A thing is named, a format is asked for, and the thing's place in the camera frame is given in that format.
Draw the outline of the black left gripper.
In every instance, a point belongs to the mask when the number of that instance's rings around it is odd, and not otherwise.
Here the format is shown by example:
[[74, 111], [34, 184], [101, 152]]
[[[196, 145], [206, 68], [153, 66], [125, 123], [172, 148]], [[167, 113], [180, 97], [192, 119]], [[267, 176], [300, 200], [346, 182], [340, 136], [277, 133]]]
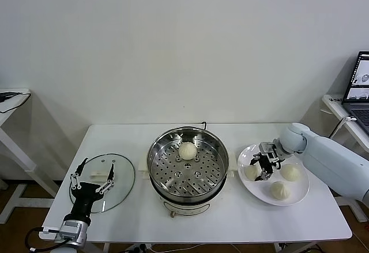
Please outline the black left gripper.
[[88, 158], [85, 158], [77, 169], [70, 174], [72, 195], [75, 197], [73, 207], [69, 213], [69, 220], [77, 220], [85, 223], [90, 223], [90, 215], [93, 204], [103, 198], [103, 194], [114, 186], [114, 164], [111, 165], [106, 182], [99, 186], [98, 184], [81, 182], [81, 176], [84, 166]]

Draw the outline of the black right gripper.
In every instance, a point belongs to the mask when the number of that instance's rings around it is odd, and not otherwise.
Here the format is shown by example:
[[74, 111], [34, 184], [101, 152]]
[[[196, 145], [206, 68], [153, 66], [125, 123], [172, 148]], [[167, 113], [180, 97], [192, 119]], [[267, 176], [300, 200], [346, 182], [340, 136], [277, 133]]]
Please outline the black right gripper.
[[254, 154], [250, 161], [250, 165], [255, 165], [256, 163], [259, 163], [261, 173], [255, 178], [255, 181], [268, 180], [273, 174], [273, 166], [269, 156], [262, 153]]

